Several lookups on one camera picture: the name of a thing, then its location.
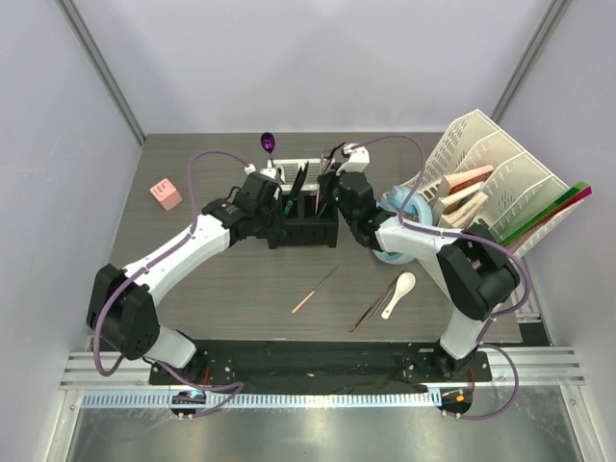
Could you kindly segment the green patterned chopstick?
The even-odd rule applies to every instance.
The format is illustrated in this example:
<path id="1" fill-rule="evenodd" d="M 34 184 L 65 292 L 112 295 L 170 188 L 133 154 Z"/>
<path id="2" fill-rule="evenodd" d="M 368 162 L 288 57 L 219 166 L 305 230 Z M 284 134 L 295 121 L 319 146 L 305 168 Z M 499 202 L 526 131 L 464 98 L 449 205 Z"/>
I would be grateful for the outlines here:
<path id="1" fill-rule="evenodd" d="M 294 208 L 296 203 L 295 199 L 289 199 L 284 207 L 283 213 L 282 213 L 282 218 L 283 219 L 287 219 L 292 211 L 292 209 Z"/>

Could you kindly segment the black knife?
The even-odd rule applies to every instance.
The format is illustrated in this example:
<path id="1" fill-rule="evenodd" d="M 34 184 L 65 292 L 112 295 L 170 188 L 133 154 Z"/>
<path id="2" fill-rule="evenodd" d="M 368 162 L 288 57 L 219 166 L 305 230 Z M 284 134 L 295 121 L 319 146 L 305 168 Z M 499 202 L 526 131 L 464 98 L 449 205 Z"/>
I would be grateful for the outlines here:
<path id="1" fill-rule="evenodd" d="M 303 182 L 305 180 L 304 173 L 305 173 L 305 167 L 304 166 L 300 166 L 298 171 L 297 171 L 297 175 L 295 177 L 293 185 L 291 187 L 290 193 L 289 193 L 289 198 L 288 198 L 289 202 L 293 202 L 296 199 L 296 197 L 298 196 L 299 192 L 301 191 Z"/>

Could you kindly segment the purple iridescent spoon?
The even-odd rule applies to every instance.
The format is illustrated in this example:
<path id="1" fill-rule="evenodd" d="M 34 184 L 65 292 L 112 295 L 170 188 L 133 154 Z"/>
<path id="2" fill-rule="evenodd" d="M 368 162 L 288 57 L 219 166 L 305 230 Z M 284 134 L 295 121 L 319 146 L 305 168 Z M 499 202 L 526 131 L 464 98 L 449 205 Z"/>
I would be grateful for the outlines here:
<path id="1" fill-rule="evenodd" d="M 266 151 L 269 156 L 269 162 L 274 165 L 273 152 L 276 146 L 275 137 L 270 132 L 265 132 L 260 137 L 261 147 Z"/>

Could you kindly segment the dark brown chopstick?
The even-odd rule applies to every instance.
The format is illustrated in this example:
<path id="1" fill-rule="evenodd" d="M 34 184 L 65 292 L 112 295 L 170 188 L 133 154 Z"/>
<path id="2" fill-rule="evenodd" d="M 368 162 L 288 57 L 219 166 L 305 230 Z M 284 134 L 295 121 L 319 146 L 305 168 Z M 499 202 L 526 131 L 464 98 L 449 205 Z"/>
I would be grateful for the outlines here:
<path id="1" fill-rule="evenodd" d="M 396 277 L 392 280 L 391 283 L 393 282 L 397 282 L 399 276 L 403 273 L 403 271 L 399 272 Z M 370 305 L 370 307 L 364 312 L 364 314 L 360 317 L 360 319 L 349 329 L 349 333 L 354 332 L 357 327 L 365 320 L 365 318 L 371 314 L 372 309 L 375 307 L 376 302 L 378 301 L 378 299 L 384 294 L 384 292 L 387 290 L 387 288 L 377 297 L 377 299 Z"/>

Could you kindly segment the large white ceramic spoon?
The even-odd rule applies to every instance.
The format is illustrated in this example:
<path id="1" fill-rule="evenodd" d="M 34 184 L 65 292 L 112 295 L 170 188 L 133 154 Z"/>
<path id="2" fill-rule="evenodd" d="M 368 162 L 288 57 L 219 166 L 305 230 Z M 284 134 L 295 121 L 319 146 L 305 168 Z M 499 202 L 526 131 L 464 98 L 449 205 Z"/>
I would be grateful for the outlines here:
<path id="1" fill-rule="evenodd" d="M 398 302 L 410 293 L 416 285 L 416 276 L 412 272 L 404 272 L 401 274 L 395 284 L 394 292 L 381 312 L 381 318 L 387 320 L 390 318 Z"/>

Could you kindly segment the rose gold chopstick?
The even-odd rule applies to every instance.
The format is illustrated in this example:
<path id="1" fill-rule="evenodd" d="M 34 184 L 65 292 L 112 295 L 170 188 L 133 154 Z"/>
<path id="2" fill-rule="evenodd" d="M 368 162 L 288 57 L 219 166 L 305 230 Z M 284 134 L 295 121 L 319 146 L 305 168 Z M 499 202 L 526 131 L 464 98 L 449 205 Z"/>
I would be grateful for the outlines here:
<path id="1" fill-rule="evenodd" d="M 327 282 L 328 279 L 331 278 L 333 274 L 340 268 L 340 266 L 336 266 L 332 269 L 291 311 L 292 315 L 295 315 L 308 301 L 312 298 L 315 293 L 321 288 L 321 286 Z"/>

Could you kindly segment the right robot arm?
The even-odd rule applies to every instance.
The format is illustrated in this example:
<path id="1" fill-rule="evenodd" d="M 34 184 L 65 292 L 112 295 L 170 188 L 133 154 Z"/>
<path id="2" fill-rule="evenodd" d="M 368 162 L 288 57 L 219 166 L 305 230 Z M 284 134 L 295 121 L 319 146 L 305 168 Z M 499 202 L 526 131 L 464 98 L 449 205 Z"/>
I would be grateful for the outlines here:
<path id="1" fill-rule="evenodd" d="M 400 219 L 377 207 L 362 172 L 333 171 L 318 177 L 322 200 L 336 206 L 357 243 L 371 250 L 436 262 L 454 310 L 434 347 L 436 372 L 447 380 L 465 373 L 495 308 L 520 284 L 513 258 L 488 229 L 442 230 Z"/>

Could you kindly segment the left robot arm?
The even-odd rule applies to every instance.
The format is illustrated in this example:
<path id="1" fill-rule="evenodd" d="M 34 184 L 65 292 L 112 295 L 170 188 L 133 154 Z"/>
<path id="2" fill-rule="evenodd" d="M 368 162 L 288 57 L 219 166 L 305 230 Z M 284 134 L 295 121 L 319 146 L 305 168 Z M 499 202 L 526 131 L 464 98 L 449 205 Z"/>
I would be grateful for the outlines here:
<path id="1" fill-rule="evenodd" d="M 187 335 L 162 326 L 157 307 L 193 270 L 235 243 L 277 228 L 279 183 L 273 168 L 249 173 L 232 199 L 210 202 L 196 222 L 161 247 L 122 269 L 106 265 L 95 275 L 87 326 L 124 358 L 148 358 L 171 367 L 183 383 L 204 374 L 205 361 Z"/>

